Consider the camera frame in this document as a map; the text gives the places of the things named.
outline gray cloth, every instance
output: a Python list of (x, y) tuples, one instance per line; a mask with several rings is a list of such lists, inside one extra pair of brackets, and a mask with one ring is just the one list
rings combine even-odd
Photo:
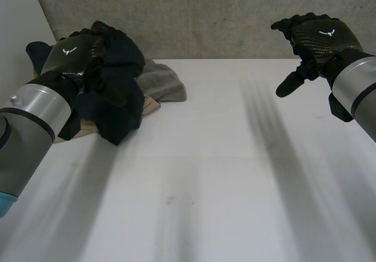
[(136, 82), (146, 96), (157, 102), (184, 102), (187, 92), (176, 73), (164, 64), (146, 60)]

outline concrete wall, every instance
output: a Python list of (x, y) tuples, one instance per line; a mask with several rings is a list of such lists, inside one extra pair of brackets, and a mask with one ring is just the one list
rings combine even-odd
[(124, 30), (148, 58), (290, 58), (270, 25), (315, 12), (346, 22), (376, 53), (376, 0), (39, 0), (56, 38), (100, 19)]

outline tan fabric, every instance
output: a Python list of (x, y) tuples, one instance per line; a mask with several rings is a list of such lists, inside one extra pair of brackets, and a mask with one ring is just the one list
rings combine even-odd
[(153, 100), (150, 96), (145, 96), (142, 115), (148, 115), (157, 108), (160, 108), (160, 103)]
[[(96, 132), (98, 132), (98, 129), (95, 126), (95, 123), (93, 121), (81, 119), (81, 131), (78, 132), (77, 135), (74, 136), (73, 138), (76, 139), (78, 137), (83, 137), (83, 136), (96, 133)], [(55, 143), (60, 143), (60, 142), (64, 142), (64, 140), (57, 137), (55, 139)]]

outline white tabletop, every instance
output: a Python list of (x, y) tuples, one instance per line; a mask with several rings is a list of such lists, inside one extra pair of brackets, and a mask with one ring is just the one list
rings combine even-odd
[(119, 147), (54, 145), (0, 220), (0, 261), (374, 261), (376, 145), (298, 60), (158, 61), (188, 100)]

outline blue part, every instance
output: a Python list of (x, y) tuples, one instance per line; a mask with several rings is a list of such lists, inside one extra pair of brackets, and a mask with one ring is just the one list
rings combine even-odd
[(18, 197), (16, 196), (0, 192), (0, 218), (3, 218), (7, 214), (12, 204), (17, 200)]

